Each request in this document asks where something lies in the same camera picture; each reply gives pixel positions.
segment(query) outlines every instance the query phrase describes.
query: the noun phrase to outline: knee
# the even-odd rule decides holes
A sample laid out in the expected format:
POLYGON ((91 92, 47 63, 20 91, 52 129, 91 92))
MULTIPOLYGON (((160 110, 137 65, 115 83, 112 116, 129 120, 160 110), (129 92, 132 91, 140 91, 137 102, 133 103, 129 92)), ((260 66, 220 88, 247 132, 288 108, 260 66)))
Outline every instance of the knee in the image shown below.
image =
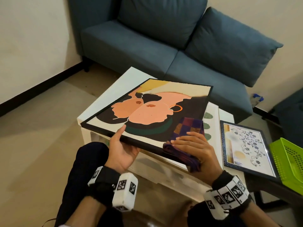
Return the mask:
POLYGON ((101 142, 91 142, 78 149, 76 159, 105 159, 108 158, 108 147, 101 142))

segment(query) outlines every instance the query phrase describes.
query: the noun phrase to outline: black picture frame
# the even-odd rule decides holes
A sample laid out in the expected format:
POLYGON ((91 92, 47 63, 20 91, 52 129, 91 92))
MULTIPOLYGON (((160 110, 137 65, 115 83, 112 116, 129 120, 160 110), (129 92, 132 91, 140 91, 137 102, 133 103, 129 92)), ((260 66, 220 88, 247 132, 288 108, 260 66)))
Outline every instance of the black picture frame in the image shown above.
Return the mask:
POLYGON ((281 183, 280 175, 278 173, 275 161, 274 161, 274 159, 272 157, 272 154, 271 154, 270 149, 269 149, 269 147, 267 145, 267 142, 266 142, 266 139, 264 137, 264 133, 263 133, 262 130, 251 128, 251 127, 248 127, 248 126, 242 126, 242 125, 235 124, 235 123, 232 123, 232 122, 226 122, 226 121, 223 121, 223 120, 220 120, 220 130, 221 130, 222 156, 223 156, 223 164, 224 164, 224 166, 227 166, 227 167, 230 167, 230 168, 233 168, 233 169, 236 169, 236 170, 240 170, 240 171, 243 171, 243 172, 246 172, 246 173, 249 173, 249 174, 254 174, 254 175, 257 175, 257 176, 260 176, 260 177, 272 180, 274 182, 281 183), (230 163, 230 162, 227 161, 224 124, 241 127, 241 128, 244 128, 244 129, 250 129, 250 130, 254 130, 254 131, 257 131, 257 132, 260 133, 260 135, 261 135, 261 137, 263 139, 263 145, 264 145, 264 148, 266 150, 266 154, 268 156, 268 159, 269 159, 269 161, 271 163, 271 166, 272 166, 272 170, 275 173, 276 177, 273 177, 273 176, 270 176, 270 175, 267 175, 267 174, 263 174, 263 173, 260 173, 258 171, 254 171, 254 170, 251 170, 251 169, 247 169, 245 167, 242 167, 242 166, 239 166, 239 165, 236 165, 236 164, 232 164, 232 163, 230 163))
MULTIPOLYGON (((81 127, 85 128, 85 129, 88 129, 88 130, 91 130, 91 131, 94 131, 94 132, 97 132, 99 134, 102 134, 102 135, 105 135, 107 137, 112 137, 115 132, 112 132, 112 131, 109 131, 109 130, 106 130, 106 129, 103 129, 103 128, 100 128, 100 127, 97 127, 97 126, 94 126, 94 125, 91 125, 91 124, 87 124, 88 121, 90 121, 92 118, 94 118, 95 116, 97 116, 98 114, 102 113, 104 110, 108 109, 110 106, 112 106, 113 104, 115 104, 116 102, 118 102, 120 99, 122 99, 124 96, 128 95, 129 93, 131 93, 132 91, 134 91, 135 89, 137 89, 139 86, 141 86, 142 84, 144 84, 146 81, 142 82, 141 84, 139 84, 138 86, 134 87, 133 89, 131 89, 129 92, 127 92, 126 94, 122 95, 120 98, 118 98, 117 100, 115 100, 114 102, 112 102, 111 104, 107 105, 106 107, 104 107, 103 109, 101 109, 100 111, 98 111, 97 113, 93 114, 91 117, 89 117, 88 119, 86 119, 85 121, 81 122, 80 125, 81 127)), ((177 81, 169 81, 169 82, 174 82, 174 83, 182 83, 182 84, 192 84, 192 83, 185 83, 185 82, 177 82, 177 81)), ((207 86, 207 87, 210 87, 210 90, 209 90, 209 93, 206 97, 206 104, 203 106, 203 110, 204 113, 205 113, 205 110, 206 110, 206 107, 207 107, 207 104, 209 102, 209 96, 212 92, 212 89, 213 89, 213 86, 210 86, 210 85, 203 85, 203 84, 193 84, 193 85, 200 85, 200 86, 207 86)), ((204 116, 204 113, 202 115, 199 116, 198 119, 203 119, 203 116, 204 116)), ((136 140, 136 139, 133 139, 133 138, 130 138, 130 137, 127 137, 127 136, 124 136, 122 135, 121 138, 120 138, 120 141, 124 142, 124 143, 127 143, 129 145, 133 145, 133 146, 136 146, 138 148, 141 148, 141 149, 144 149, 146 151, 149 151, 151 153, 154 153, 154 154, 157 154, 157 155, 160 155, 162 157, 165 157, 165 158, 168 158, 168 159, 171 159, 173 161, 176 161, 176 162, 179 162, 179 163, 182 163, 182 164, 185 164, 183 161, 181 161, 177 156, 175 155, 172 155, 172 154, 169 154, 169 153, 166 153, 163 151, 163 148, 160 148, 160 147, 157 147, 157 146, 154 146, 154 145, 151 145, 149 143, 145 143, 145 142, 142 142, 142 141, 139 141, 139 140, 136 140)))

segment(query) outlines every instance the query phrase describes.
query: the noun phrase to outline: hand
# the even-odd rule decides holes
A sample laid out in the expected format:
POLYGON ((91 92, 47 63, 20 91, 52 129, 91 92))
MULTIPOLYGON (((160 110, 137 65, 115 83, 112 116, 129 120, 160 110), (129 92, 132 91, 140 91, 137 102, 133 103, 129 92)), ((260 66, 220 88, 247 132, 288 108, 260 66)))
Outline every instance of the hand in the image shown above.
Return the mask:
POLYGON ((120 142, 120 137, 125 131, 126 125, 124 124, 117 132, 111 137, 109 141, 109 154, 107 162, 104 166, 114 169, 122 174, 126 171, 136 159, 141 149, 127 145, 120 142))
POLYGON ((177 137, 171 143, 174 147, 197 157, 201 162, 201 172, 194 172, 196 178, 212 186, 223 172, 214 148, 207 142, 203 134, 187 132, 188 136, 177 137))

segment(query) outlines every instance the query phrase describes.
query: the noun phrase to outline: purple checkered cloth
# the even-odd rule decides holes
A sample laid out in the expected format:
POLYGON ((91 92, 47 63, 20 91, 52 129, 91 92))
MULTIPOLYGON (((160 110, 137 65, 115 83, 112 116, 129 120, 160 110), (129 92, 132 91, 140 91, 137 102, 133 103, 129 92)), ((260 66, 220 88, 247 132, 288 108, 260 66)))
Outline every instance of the purple checkered cloth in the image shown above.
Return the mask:
POLYGON ((181 118, 179 124, 172 133, 171 139, 163 144, 163 150, 164 152, 177 156, 186 165, 190 166, 191 172, 199 172, 201 167, 200 161, 195 156, 173 147, 170 142, 171 140, 176 140, 177 137, 187 135, 186 133, 189 131, 194 131, 204 135, 203 121, 200 119, 186 117, 181 118))

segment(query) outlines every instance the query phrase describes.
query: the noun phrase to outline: table top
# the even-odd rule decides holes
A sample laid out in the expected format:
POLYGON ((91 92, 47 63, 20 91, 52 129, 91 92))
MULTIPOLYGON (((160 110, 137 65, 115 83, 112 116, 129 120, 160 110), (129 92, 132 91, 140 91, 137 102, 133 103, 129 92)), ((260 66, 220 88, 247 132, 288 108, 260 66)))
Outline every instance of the table top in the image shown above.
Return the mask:
MULTIPOLYGON (((96 114, 102 108, 114 102, 116 99, 120 98, 122 95, 125 95, 129 92, 130 89, 137 87, 142 82, 147 79, 156 79, 153 76, 150 76, 136 68, 129 68, 115 83, 113 83, 95 102, 93 102, 81 115, 78 116, 77 121, 80 125, 81 122, 88 119, 93 114, 96 114)), ((219 109, 219 118, 220 120, 227 122, 234 122, 234 117, 232 114, 219 109)), ((165 161, 179 166, 182 170, 187 170, 184 164, 172 161, 167 158, 163 158, 165 161)), ((244 173, 226 166, 223 166, 223 169, 229 172, 232 175, 237 175, 242 182, 245 183, 244 173)))

